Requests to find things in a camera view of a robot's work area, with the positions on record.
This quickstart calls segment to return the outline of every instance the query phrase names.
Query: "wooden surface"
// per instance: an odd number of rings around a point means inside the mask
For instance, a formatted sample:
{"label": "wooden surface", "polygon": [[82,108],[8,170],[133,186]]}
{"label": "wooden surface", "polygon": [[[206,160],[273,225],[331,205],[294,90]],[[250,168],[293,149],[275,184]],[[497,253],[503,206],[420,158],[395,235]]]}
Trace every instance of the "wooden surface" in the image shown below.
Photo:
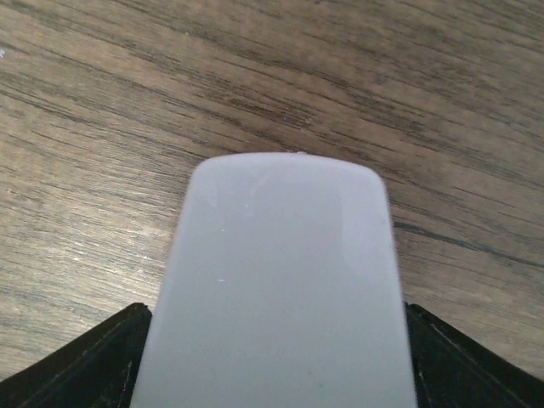
{"label": "wooden surface", "polygon": [[1,0],[0,377],[153,306],[194,166],[262,150],[377,170],[406,298],[544,377],[542,4]]}

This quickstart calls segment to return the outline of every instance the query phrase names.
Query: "brown wood grain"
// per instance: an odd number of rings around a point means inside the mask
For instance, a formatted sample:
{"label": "brown wood grain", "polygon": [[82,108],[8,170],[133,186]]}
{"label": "brown wood grain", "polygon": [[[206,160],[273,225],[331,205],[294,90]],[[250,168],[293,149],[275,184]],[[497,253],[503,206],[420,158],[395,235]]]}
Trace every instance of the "brown wood grain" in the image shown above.
{"label": "brown wood grain", "polygon": [[0,0],[0,378],[155,304],[194,166],[386,180],[405,297],[544,377],[540,0]]}

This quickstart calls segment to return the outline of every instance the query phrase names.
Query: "white plastic object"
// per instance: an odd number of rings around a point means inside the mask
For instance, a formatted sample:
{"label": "white plastic object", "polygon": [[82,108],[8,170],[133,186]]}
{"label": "white plastic object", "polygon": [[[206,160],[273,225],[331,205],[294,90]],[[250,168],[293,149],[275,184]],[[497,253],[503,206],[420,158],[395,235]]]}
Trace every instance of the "white plastic object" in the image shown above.
{"label": "white plastic object", "polygon": [[194,172],[133,408],[415,408],[388,200],[288,153]]}

